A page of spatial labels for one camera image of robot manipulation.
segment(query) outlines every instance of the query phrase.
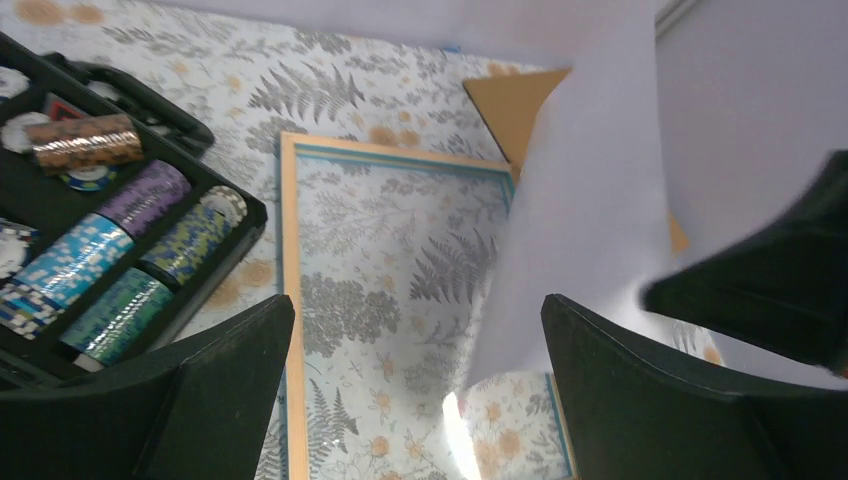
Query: wooden frame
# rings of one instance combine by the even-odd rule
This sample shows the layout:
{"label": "wooden frame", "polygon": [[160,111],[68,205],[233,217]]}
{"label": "wooden frame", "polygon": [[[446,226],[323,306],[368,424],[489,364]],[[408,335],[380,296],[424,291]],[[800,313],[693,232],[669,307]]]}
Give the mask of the wooden frame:
{"label": "wooden frame", "polygon": [[289,477],[309,478],[308,425],[306,418],[306,376],[304,373],[303,323],[300,316],[302,298],[300,285],[300,237],[297,193],[297,156],[301,148],[320,151],[323,155],[345,152],[374,157],[373,164],[398,165],[404,162],[426,166],[433,170],[476,170],[505,176],[508,192],[514,189],[515,178],[508,163],[486,162],[470,158],[440,155],[382,145],[370,145],[347,140],[315,137],[283,132],[280,139],[280,186],[282,203],[283,291],[292,300],[296,316],[291,346],[286,360],[286,415],[288,428]]}

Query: blue poker chip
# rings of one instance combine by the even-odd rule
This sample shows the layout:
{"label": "blue poker chip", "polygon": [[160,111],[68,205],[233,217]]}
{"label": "blue poker chip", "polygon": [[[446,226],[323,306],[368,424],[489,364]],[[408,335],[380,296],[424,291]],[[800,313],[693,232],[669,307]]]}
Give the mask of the blue poker chip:
{"label": "blue poker chip", "polygon": [[0,67],[0,103],[23,93],[29,87],[29,78],[11,68]]}
{"label": "blue poker chip", "polygon": [[98,192],[118,176],[119,167],[95,165],[63,173],[59,177],[69,187],[81,192]]}

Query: copper-colored poker chip roll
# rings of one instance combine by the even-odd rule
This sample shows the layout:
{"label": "copper-colored poker chip roll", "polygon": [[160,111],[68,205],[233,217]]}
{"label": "copper-colored poker chip roll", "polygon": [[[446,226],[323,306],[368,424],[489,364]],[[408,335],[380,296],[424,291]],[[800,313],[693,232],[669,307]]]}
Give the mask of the copper-colored poker chip roll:
{"label": "copper-colored poker chip roll", "polygon": [[125,114],[33,125],[26,132],[36,162],[48,175],[144,160],[141,140]]}

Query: purple poker chip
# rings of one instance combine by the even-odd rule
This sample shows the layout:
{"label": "purple poker chip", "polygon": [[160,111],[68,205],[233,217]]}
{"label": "purple poker chip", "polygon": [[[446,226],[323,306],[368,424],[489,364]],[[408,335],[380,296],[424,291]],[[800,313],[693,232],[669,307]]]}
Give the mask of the purple poker chip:
{"label": "purple poker chip", "polygon": [[179,170],[154,160],[97,213],[138,238],[190,190],[191,185]]}

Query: black tray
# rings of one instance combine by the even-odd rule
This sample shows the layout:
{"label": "black tray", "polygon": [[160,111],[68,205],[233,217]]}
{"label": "black tray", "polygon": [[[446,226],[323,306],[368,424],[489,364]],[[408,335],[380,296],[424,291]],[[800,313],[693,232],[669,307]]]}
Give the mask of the black tray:
{"label": "black tray", "polygon": [[[19,70],[30,79],[28,90],[0,104],[0,125],[21,113],[42,111],[48,93],[58,95],[91,116],[130,113],[85,88],[80,83],[80,80],[84,80],[81,76],[84,69],[77,66],[76,72],[72,71],[61,57],[39,57],[2,33],[0,52],[0,65]],[[144,98],[156,95],[149,89],[141,92]],[[192,126],[186,120],[186,117],[193,120],[192,117],[176,107],[170,110],[163,108],[157,113],[168,117],[171,122],[184,125],[183,130]],[[134,266],[141,255],[209,188],[227,185],[238,191],[247,202],[247,216],[197,273],[174,292],[171,302],[124,352],[120,361],[136,357],[173,339],[262,234],[268,219],[262,202],[194,160],[191,152],[202,152],[205,148],[203,142],[211,143],[211,133],[207,137],[201,130],[197,148],[186,145],[175,136],[160,136],[137,118],[133,118],[133,123],[142,141],[145,161],[128,164],[108,187],[93,194],[72,190],[57,177],[44,176],[29,155],[0,149],[0,216],[41,231],[41,237],[31,247],[31,257],[43,252],[82,217],[121,190],[153,159],[163,160],[179,169],[193,187],[186,198],[158,220],[144,236],[138,238],[132,250],[35,340],[26,340],[11,330],[0,328],[0,389],[24,385],[51,387],[87,374],[72,363],[75,354],[63,348],[63,344],[58,341],[59,337],[112,283]]]}

